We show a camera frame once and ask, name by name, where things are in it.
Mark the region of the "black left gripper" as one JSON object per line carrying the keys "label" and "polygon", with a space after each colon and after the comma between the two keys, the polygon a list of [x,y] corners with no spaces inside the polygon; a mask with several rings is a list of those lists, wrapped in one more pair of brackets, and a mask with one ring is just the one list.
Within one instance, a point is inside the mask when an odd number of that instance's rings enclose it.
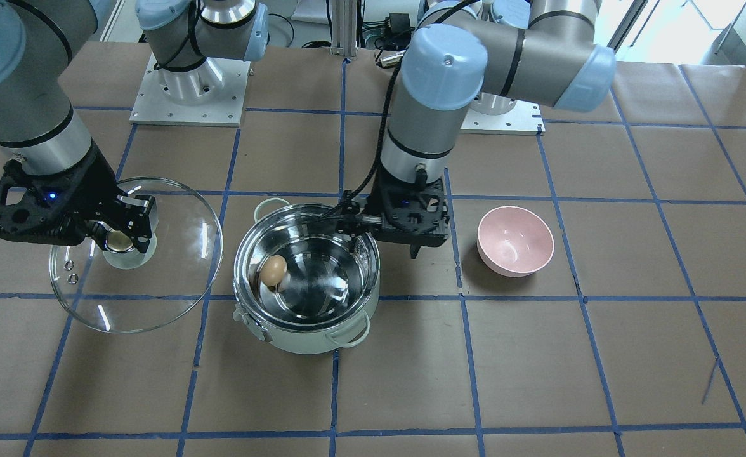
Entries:
{"label": "black left gripper", "polygon": [[441,178],[419,177],[408,184],[387,171],[378,171],[362,208],[342,206],[338,232],[360,236],[367,232],[378,242],[410,246],[410,258],[422,247],[440,247],[450,235],[450,216]]}

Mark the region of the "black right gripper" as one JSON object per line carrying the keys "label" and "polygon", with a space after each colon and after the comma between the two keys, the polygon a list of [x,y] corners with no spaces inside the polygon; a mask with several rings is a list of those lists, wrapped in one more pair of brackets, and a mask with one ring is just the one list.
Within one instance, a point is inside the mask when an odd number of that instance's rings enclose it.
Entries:
{"label": "black right gripper", "polygon": [[147,248],[158,224],[153,195],[129,197],[95,142],[71,168],[36,176],[10,159],[0,178],[0,238],[8,242],[76,246],[90,237],[109,251],[110,230],[126,247]]}

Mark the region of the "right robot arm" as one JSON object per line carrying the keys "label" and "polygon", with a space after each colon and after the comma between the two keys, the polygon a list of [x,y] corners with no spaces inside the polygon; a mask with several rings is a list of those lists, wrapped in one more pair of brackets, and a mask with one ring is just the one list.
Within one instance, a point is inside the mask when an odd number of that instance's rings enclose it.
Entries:
{"label": "right robot arm", "polygon": [[[0,238],[113,253],[155,245],[156,204],[126,194],[59,77],[103,24],[107,1],[0,1]],[[138,1],[154,66],[147,86],[173,107],[227,96],[218,60],[259,61],[268,8],[259,1]]]}

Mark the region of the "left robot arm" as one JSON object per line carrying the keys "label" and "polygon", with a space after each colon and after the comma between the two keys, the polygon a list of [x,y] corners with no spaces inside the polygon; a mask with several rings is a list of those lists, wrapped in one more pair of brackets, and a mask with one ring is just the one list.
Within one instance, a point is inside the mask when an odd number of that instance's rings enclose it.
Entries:
{"label": "left robot arm", "polygon": [[591,112],[606,98],[617,59],[594,41],[600,1],[528,1],[524,28],[480,20],[469,1],[426,11],[393,71],[376,158],[359,190],[323,214],[338,234],[443,245],[449,235],[443,177],[469,105],[482,93]]}

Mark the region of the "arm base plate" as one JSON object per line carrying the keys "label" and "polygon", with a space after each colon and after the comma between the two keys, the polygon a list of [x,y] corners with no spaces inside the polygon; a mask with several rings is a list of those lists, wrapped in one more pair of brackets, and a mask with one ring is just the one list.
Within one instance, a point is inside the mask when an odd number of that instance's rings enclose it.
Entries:
{"label": "arm base plate", "polygon": [[208,58],[190,72],[155,70],[150,56],[129,120],[133,124],[237,128],[251,63]]}
{"label": "arm base plate", "polygon": [[469,105],[461,132],[469,134],[536,135],[546,131],[539,106],[480,93]]}

